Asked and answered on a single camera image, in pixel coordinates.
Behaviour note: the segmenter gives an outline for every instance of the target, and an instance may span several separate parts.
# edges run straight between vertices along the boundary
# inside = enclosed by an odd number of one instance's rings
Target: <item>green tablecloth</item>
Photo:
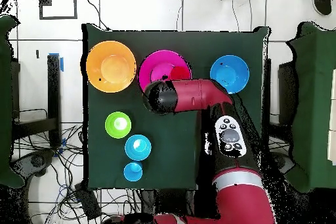
[[[181,54],[192,67],[192,76],[209,78],[211,65],[223,55],[237,55],[249,66],[250,78],[240,93],[257,131],[261,132],[263,45],[268,28],[255,33],[229,32],[126,32],[99,30],[86,24],[88,49],[101,41],[119,41],[132,50],[136,65],[150,53],[167,49]],[[133,189],[194,189],[196,187],[196,111],[159,116],[142,103],[136,80],[118,93],[103,93],[88,84],[89,187]],[[115,111],[129,115],[132,130],[124,139],[105,131],[106,117]],[[128,137],[143,134],[151,140],[152,152],[142,162],[143,176],[128,182],[123,168],[131,160],[124,146]]]
[[[305,22],[294,47],[299,80],[297,113],[292,125],[293,159],[286,175],[300,192],[336,188],[336,166],[327,159],[333,70],[336,69],[336,31],[319,30]]]

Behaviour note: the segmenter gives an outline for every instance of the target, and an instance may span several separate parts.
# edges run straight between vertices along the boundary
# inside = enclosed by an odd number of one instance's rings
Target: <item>chair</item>
[[[11,58],[7,32],[19,24],[13,16],[0,16],[0,223],[29,224],[28,190],[34,175],[42,176],[61,145],[59,60],[49,55],[48,118],[20,122],[18,74],[20,64]],[[11,162],[14,140],[49,132],[50,149],[29,153]]]

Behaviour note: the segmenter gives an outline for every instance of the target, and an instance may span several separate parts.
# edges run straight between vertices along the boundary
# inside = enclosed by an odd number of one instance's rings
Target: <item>floor tile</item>
[[[312,0],[267,0],[266,25],[272,33],[270,40],[288,41],[297,34],[301,22],[313,21],[319,26],[331,30],[336,27],[336,0],[332,0],[330,15],[318,14]]]
[[[181,0],[100,0],[101,20],[113,30],[176,30],[181,5]]]
[[[293,60],[291,49],[286,43],[268,43],[268,58],[271,59],[270,113],[279,114],[279,65]],[[270,121],[276,123],[277,116],[271,115]]]
[[[184,0],[185,31],[238,31],[250,32],[264,26],[265,0]]]
[[[99,0],[89,0],[98,8]],[[71,13],[74,0],[52,0],[43,7],[44,15],[64,16]],[[98,13],[87,0],[77,0],[77,19],[40,20],[39,0],[18,0],[19,39],[82,39],[81,24],[98,25]]]
[[[48,107],[47,55],[63,58],[60,71],[61,120],[83,121],[83,83],[80,71],[81,41],[19,41],[20,109]]]

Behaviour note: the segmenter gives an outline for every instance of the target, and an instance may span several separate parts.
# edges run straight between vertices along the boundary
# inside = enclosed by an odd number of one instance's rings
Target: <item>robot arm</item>
[[[186,224],[274,224],[249,141],[223,87],[208,79],[156,81],[147,86],[143,99],[146,108],[157,114],[210,109],[220,219],[186,217]]]

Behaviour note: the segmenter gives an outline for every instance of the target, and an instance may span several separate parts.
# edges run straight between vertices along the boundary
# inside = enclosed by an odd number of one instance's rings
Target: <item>small blue cup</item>
[[[125,143],[126,155],[137,162],[145,160],[152,150],[152,145],[147,137],[136,134],[129,137]]]
[[[249,81],[249,67],[238,56],[222,56],[213,63],[210,78],[221,84],[229,94],[238,93]]]
[[[123,175],[128,181],[138,181],[142,177],[142,165],[140,162],[131,162],[123,170]]]

